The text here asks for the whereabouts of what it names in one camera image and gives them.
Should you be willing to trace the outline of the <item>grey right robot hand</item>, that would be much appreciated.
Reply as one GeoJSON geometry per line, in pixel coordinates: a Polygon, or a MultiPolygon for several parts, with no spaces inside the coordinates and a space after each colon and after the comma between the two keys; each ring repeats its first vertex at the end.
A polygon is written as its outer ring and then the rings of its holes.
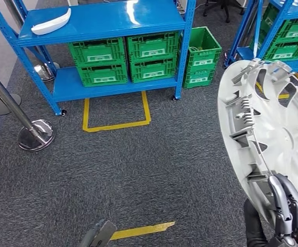
{"type": "Polygon", "coordinates": [[[268,178],[276,206],[275,233],[267,240],[259,214],[247,199],[244,204],[247,246],[298,246],[298,191],[286,176],[268,178]]]}

